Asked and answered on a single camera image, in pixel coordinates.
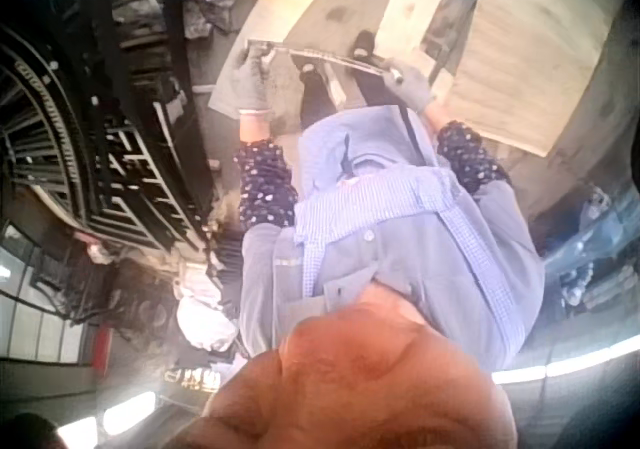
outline dark blue polka dot fabric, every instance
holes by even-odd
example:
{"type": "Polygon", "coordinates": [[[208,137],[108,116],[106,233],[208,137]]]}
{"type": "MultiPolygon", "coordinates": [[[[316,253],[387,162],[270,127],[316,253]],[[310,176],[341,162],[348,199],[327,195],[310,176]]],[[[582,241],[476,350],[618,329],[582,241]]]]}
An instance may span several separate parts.
{"type": "Polygon", "coordinates": [[[483,184],[511,179],[500,164],[482,147],[482,137],[458,121],[438,133],[438,154],[451,164],[460,185],[474,195],[483,184]]]}
{"type": "Polygon", "coordinates": [[[293,226],[298,193],[291,185],[282,148],[273,140],[243,143],[234,158],[240,167],[240,222],[245,230],[256,224],[293,226]]]}

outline hand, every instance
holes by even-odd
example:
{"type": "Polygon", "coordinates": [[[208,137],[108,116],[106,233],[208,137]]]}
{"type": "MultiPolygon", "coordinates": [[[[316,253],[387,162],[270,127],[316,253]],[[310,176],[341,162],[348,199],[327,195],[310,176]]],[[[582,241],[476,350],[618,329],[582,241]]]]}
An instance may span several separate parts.
{"type": "Polygon", "coordinates": [[[270,49],[251,46],[238,54],[233,72],[233,90],[240,114],[269,112],[266,81],[268,68],[263,58],[270,49]]]}
{"type": "Polygon", "coordinates": [[[387,59],[383,67],[394,68],[402,73],[402,82],[396,82],[391,72],[385,72],[383,75],[385,86],[402,99],[409,109],[423,114],[427,105],[435,99],[428,79],[415,67],[397,59],[387,59]]]}

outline gingham shirt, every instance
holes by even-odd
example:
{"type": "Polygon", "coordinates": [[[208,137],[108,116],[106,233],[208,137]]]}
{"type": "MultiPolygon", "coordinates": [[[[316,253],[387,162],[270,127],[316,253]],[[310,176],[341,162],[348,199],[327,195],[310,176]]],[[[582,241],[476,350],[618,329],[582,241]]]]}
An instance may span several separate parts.
{"type": "Polygon", "coordinates": [[[328,244],[389,219],[437,213],[483,291],[507,353],[516,354],[524,327],[498,262],[456,204],[462,190],[449,169],[396,165],[298,203],[294,240],[304,244],[303,295],[313,295],[328,244]]]}

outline shoe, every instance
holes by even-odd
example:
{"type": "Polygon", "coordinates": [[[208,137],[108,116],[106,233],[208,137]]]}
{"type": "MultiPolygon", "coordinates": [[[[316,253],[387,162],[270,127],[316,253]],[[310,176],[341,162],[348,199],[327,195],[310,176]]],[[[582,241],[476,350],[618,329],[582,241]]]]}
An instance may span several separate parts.
{"type": "Polygon", "coordinates": [[[360,31],[351,46],[351,57],[356,61],[369,62],[376,46],[376,37],[371,31],[360,31]]]}

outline floor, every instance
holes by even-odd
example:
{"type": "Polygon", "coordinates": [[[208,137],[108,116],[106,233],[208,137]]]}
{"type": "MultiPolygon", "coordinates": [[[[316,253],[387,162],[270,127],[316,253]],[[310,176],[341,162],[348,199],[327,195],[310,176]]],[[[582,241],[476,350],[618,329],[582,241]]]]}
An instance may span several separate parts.
{"type": "MultiPolygon", "coordinates": [[[[233,10],[234,24],[241,27],[256,0],[238,0],[233,10]]],[[[348,54],[349,47],[362,29],[375,31],[388,0],[315,0],[291,31],[287,42],[348,54]]],[[[220,72],[235,35],[216,32],[212,39],[189,43],[194,84],[213,84],[220,72]]],[[[610,151],[624,149],[638,118],[640,99],[638,67],[638,15],[625,6],[614,21],[593,79],[576,108],[562,137],[546,158],[488,141],[488,147],[503,162],[513,178],[523,214],[532,221],[572,189],[588,187],[585,175],[610,151]]],[[[341,71],[338,79],[345,87],[349,104],[358,106],[357,88],[341,71]]],[[[270,99],[276,118],[276,135],[298,133],[301,84],[293,65],[278,57],[272,67],[270,99]]],[[[221,163],[222,186],[237,188],[239,176],[233,165],[233,153],[239,145],[237,122],[208,109],[208,95],[197,96],[197,106],[206,151],[221,163]]],[[[296,136],[286,145],[295,147],[296,136]]],[[[595,174],[595,182],[602,179],[595,174]]],[[[619,179],[618,174],[610,180],[619,179]]]]}

